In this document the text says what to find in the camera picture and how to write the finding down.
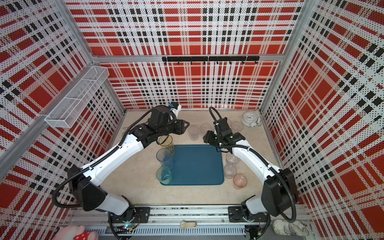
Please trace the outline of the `amber tall glass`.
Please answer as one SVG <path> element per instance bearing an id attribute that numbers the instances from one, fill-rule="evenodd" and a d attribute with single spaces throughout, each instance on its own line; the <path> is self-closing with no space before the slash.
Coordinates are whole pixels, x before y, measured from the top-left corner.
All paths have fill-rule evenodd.
<path id="1" fill-rule="evenodd" d="M 167 136 L 161 136 L 158 138 L 158 143 L 162 148 L 166 148 L 171 152 L 171 155 L 173 156 L 175 154 L 175 146 L 173 143 L 173 138 L 170 135 Z"/>

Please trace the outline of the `clear glass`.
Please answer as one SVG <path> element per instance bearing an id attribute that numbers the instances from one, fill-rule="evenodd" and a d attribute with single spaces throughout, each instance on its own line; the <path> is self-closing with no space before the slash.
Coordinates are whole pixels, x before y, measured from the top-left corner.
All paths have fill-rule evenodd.
<path id="1" fill-rule="evenodd" d="M 224 170 L 224 177 L 226 179 L 233 179 L 234 176 L 237 174 L 237 168 L 233 164 L 226 164 L 223 170 Z"/>
<path id="2" fill-rule="evenodd" d="M 226 162 L 229 165 L 236 165 L 240 162 L 240 159 L 231 153 L 226 154 Z"/>
<path id="3" fill-rule="evenodd" d="M 244 129 L 244 125 L 241 122 L 235 121 L 231 124 L 233 133 L 240 133 Z"/>
<path id="4" fill-rule="evenodd" d="M 205 123 L 200 126 L 200 133 L 202 137 L 207 133 L 207 131 L 212 131 L 212 130 L 213 130 L 213 126 L 210 124 Z"/>

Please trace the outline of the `blue grey frosted cup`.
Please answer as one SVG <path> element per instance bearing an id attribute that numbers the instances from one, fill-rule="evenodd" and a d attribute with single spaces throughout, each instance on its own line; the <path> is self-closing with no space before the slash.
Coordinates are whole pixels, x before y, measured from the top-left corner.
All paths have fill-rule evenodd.
<path id="1" fill-rule="evenodd" d="M 160 149 L 156 154 L 156 158 L 163 167 L 168 167 L 169 169 L 174 167 L 173 155 L 169 149 Z"/>

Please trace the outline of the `teal plastic tray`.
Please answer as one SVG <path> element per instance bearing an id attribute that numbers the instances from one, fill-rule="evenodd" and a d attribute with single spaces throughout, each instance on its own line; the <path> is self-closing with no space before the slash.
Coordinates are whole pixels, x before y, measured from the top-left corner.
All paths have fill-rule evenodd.
<path id="1" fill-rule="evenodd" d="M 175 145 L 173 181 L 164 186 L 215 186 L 224 180 L 222 153 L 209 145 Z"/>

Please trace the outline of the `pink tinted glass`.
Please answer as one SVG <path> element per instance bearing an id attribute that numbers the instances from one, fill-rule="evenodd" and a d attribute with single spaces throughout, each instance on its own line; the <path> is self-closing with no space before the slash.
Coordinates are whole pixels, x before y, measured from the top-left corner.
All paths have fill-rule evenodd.
<path id="1" fill-rule="evenodd" d="M 242 189 L 248 184 L 248 180 L 243 174 L 236 174 L 233 177 L 233 183 L 236 188 Z"/>

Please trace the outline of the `mint green frosted cup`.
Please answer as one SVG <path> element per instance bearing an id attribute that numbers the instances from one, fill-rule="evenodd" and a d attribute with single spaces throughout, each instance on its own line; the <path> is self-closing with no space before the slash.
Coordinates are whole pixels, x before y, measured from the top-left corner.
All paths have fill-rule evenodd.
<path id="1" fill-rule="evenodd" d="M 169 185 L 173 181 L 171 169 L 166 166 L 160 167 L 156 171 L 156 178 L 162 185 Z"/>

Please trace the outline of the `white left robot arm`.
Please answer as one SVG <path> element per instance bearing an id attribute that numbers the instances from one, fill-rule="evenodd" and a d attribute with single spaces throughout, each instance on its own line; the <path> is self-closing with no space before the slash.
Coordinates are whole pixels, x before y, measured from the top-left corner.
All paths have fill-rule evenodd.
<path id="1" fill-rule="evenodd" d="M 101 157 L 69 171 L 69 187 L 84 211 L 103 210 L 121 216 L 130 211 L 132 203 L 125 197 L 109 194 L 102 182 L 120 165 L 139 153 L 161 136 L 182 135 L 189 123 L 177 118 L 181 105 L 159 105 L 147 111 L 149 119 L 136 120 L 124 133 L 121 141 Z"/>

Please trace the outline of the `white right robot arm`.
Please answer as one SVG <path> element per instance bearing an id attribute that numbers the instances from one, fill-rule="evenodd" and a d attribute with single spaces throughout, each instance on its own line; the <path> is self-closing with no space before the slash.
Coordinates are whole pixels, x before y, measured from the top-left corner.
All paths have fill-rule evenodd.
<path id="1" fill-rule="evenodd" d="M 250 221 L 259 213 L 273 217 L 282 216 L 289 223 L 297 219 L 297 186 L 289 169 L 280 169 L 267 161 L 240 133 L 233 133 L 227 119 L 214 119 L 215 131 L 208 131 L 203 140 L 217 149 L 226 149 L 242 160 L 259 178 L 263 185 L 260 196 L 242 202 L 243 216 Z"/>

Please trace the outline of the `white alarm clock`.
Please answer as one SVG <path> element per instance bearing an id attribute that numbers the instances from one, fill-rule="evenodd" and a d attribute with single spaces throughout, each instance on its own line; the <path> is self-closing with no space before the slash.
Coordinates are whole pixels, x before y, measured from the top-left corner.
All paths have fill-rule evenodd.
<path id="1" fill-rule="evenodd" d="M 241 118 L 241 122 L 245 127 L 257 128 L 262 125 L 261 118 L 254 112 L 246 112 Z"/>

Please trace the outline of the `beige small figure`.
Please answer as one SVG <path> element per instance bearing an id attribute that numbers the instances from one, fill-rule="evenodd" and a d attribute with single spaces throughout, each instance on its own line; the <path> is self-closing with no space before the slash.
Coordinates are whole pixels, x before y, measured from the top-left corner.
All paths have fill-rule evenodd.
<path id="1" fill-rule="evenodd" d="M 180 222 L 180 228 L 181 229 L 195 228 L 196 226 L 197 226 L 196 222 L 186 222 L 186 221 L 181 221 Z"/>

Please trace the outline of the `crumpled white cloth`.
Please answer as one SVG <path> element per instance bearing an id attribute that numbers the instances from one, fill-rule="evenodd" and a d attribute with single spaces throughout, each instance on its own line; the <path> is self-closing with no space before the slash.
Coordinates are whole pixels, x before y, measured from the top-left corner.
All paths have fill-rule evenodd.
<path id="1" fill-rule="evenodd" d="M 281 236 L 307 237 L 310 235 L 308 228 L 299 221 L 289 223 L 285 220 L 274 220 L 273 230 Z"/>

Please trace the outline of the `pink plush toy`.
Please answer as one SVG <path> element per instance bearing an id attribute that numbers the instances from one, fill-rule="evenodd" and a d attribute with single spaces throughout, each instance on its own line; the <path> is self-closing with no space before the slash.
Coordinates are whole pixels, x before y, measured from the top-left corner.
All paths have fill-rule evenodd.
<path id="1" fill-rule="evenodd" d="M 96 231 L 87 232 L 85 226 L 62 227 L 54 236 L 53 240 L 98 240 Z"/>

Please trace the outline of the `black hook rail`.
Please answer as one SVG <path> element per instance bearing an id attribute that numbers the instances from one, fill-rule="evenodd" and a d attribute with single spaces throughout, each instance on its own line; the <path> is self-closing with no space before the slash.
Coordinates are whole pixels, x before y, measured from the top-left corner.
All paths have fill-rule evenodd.
<path id="1" fill-rule="evenodd" d="M 258 62 L 260 56 L 199 56 L 199 57 L 162 57 L 164 63 L 175 62 Z"/>

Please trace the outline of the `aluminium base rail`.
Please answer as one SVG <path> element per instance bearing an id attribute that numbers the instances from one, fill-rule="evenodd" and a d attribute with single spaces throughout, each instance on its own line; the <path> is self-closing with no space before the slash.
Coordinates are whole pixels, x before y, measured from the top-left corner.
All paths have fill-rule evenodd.
<path id="1" fill-rule="evenodd" d="M 313 232 L 313 221 L 304 205 L 297 205 L 297 221 Z M 264 231 L 267 214 L 258 214 L 255 220 L 245 220 L 240 205 L 142 205 L 137 208 L 139 217 L 131 221 L 113 223 L 119 236 L 219 236 L 219 235 L 249 235 L 250 231 Z M 108 215 L 98 211 L 70 211 L 65 226 L 85 226 L 86 231 L 96 231 L 100 236 L 112 236 L 109 219 L 116 221 L 113 214 Z M 196 227 L 185 227 L 181 223 L 196 223 Z"/>

